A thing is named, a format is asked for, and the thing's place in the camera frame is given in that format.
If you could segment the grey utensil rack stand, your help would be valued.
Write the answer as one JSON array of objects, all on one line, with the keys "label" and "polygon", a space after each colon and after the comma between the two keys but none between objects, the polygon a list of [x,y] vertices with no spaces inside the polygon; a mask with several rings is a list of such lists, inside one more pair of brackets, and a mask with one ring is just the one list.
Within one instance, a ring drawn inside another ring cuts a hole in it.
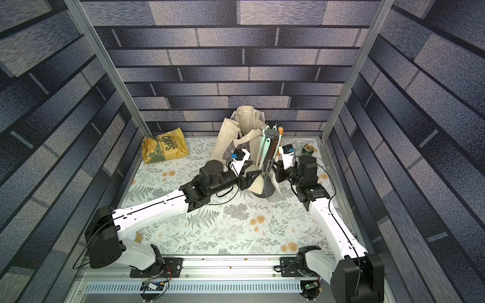
[{"label": "grey utensil rack stand", "polygon": [[250,191],[258,198],[269,198],[276,191],[274,173],[272,166],[276,159],[277,149],[279,147],[283,129],[274,126],[266,126],[260,140],[258,153],[256,154],[255,166],[261,170],[261,174],[250,188]]}]

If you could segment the mint handle cream spatula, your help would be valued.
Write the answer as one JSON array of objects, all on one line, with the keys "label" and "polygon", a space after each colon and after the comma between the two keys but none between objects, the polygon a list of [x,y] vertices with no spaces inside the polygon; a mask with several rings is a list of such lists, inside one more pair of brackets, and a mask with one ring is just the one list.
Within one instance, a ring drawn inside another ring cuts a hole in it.
[{"label": "mint handle cream spatula", "polygon": [[260,154],[260,158],[259,158],[259,162],[258,162],[258,168],[263,169],[262,174],[259,175],[256,178],[255,182],[251,185],[251,188],[250,188],[250,191],[253,194],[261,195],[263,193],[264,189],[265,189],[266,175],[265,175],[265,169],[263,167],[263,163],[264,163],[266,155],[269,151],[270,145],[271,145],[271,139],[267,138],[264,141],[263,149],[262,149],[262,152]]}]

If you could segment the mint handle cream spoon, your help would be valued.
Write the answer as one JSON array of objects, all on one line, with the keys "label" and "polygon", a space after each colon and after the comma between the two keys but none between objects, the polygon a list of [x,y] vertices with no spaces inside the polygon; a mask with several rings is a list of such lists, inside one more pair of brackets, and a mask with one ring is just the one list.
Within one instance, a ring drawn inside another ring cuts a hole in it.
[{"label": "mint handle cream spoon", "polygon": [[269,126],[266,126],[262,131],[262,136],[261,136],[261,140],[260,140],[260,144],[259,144],[259,148],[258,148],[256,162],[255,162],[256,166],[259,166],[260,160],[262,158],[263,148],[264,148],[265,142],[266,142],[266,134],[265,133],[266,133],[266,130],[268,130],[268,129],[269,129]]}]

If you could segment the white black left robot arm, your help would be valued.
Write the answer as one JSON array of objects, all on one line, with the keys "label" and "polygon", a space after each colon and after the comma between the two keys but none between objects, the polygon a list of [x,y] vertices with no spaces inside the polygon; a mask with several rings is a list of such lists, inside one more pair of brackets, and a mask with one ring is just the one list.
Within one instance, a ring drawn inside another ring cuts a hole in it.
[{"label": "white black left robot arm", "polygon": [[140,271],[153,268],[160,271],[164,261],[158,247],[138,243],[131,235],[164,218],[207,206],[213,195],[225,189],[249,188],[261,174],[261,170],[245,173],[251,164],[250,160],[241,160],[225,170],[222,163],[211,160],[189,183],[161,198],[129,208],[99,208],[86,232],[90,267],[103,268],[117,263]]}]

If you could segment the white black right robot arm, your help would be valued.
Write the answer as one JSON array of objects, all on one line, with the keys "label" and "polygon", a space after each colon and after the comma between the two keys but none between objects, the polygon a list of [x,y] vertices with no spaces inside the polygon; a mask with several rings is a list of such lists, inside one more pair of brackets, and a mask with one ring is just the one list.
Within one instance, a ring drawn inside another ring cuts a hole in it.
[{"label": "white black right robot arm", "polygon": [[327,190],[318,183],[317,160],[311,155],[280,156],[274,164],[276,181],[294,186],[296,197],[322,228],[334,255],[330,259],[319,247],[302,247],[297,253],[299,271],[315,273],[326,281],[336,302],[383,302],[384,263],[356,240],[338,215]]}]

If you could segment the green beer can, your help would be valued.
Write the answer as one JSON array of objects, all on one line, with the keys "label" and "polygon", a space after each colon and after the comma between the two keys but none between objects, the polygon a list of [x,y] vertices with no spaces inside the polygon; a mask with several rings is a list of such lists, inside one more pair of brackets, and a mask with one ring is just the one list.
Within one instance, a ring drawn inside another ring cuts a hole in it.
[{"label": "green beer can", "polygon": [[314,154],[314,146],[307,144],[304,145],[301,151],[301,155],[313,155]]}]

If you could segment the beige canvas tote bag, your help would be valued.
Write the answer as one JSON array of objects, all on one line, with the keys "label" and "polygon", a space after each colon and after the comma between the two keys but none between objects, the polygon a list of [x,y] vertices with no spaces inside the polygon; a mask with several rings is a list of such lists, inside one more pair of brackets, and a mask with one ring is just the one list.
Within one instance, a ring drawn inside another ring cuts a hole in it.
[{"label": "beige canvas tote bag", "polygon": [[236,148],[245,148],[250,159],[256,161],[265,127],[264,112],[252,106],[238,107],[230,118],[224,119],[209,159],[225,163]]}]

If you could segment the yellow green chips bag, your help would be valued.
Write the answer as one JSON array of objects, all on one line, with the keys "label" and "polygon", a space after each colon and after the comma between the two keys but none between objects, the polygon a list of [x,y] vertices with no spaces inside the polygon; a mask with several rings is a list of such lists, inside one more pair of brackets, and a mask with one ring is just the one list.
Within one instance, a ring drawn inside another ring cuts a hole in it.
[{"label": "yellow green chips bag", "polygon": [[141,144],[146,164],[175,160],[189,155],[188,145],[180,128],[158,136],[145,137]]}]

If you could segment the right circuit board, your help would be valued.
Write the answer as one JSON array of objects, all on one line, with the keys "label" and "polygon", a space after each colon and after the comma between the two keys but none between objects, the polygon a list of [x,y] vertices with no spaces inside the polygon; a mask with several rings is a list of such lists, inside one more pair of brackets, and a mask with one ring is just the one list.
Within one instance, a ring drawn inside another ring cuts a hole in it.
[{"label": "right circuit board", "polygon": [[319,280],[304,280],[301,282],[301,296],[306,300],[315,300],[321,293]]}]

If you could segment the circuit board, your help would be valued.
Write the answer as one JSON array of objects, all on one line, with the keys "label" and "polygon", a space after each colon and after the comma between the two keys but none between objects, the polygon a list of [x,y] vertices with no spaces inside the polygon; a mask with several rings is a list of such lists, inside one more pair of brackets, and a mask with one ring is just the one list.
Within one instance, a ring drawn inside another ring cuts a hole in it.
[{"label": "circuit board", "polygon": [[321,293],[319,280],[304,280],[301,282],[301,296],[306,300],[315,300]]},{"label": "circuit board", "polygon": [[160,282],[160,281],[144,280],[140,285],[141,293],[163,292],[164,289],[165,289],[165,282]]}]

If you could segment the left circuit board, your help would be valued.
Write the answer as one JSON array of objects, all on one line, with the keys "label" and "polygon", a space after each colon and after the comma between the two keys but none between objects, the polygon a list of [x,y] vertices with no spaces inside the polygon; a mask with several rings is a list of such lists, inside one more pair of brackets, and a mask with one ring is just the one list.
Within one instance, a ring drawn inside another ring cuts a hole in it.
[{"label": "left circuit board", "polygon": [[140,285],[141,293],[163,292],[164,289],[165,289],[165,282],[160,282],[160,281],[144,280]]}]

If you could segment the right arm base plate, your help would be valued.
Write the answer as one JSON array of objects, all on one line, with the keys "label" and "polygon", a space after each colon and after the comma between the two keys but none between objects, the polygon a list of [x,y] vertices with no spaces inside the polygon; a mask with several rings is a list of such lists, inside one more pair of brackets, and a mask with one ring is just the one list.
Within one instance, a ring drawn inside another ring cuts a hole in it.
[{"label": "right arm base plate", "polygon": [[303,277],[304,275],[299,271],[299,264],[296,257],[281,257],[280,258],[280,274],[282,277]]}]

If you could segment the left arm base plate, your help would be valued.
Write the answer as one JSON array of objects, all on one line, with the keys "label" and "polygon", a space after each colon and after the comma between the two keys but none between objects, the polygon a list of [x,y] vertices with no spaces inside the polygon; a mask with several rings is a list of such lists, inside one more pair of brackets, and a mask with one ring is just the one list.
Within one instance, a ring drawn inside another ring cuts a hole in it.
[{"label": "left arm base plate", "polygon": [[156,261],[146,270],[132,268],[130,278],[132,279],[162,279],[179,278],[183,266],[183,258],[164,258],[164,261]]}]

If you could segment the aluminium rail frame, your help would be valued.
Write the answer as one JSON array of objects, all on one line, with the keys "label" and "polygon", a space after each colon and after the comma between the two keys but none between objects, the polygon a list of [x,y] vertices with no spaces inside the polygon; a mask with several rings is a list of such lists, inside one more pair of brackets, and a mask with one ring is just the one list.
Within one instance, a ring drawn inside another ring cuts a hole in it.
[{"label": "aluminium rail frame", "polygon": [[196,255],[184,259],[179,278],[163,292],[141,293],[143,279],[130,278],[122,265],[80,270],[65,302],[307,302],[301,282],[319,280],[316,302],[333,302],[330,287],[317,275],[282,277],[274,270],[291,255]]}]

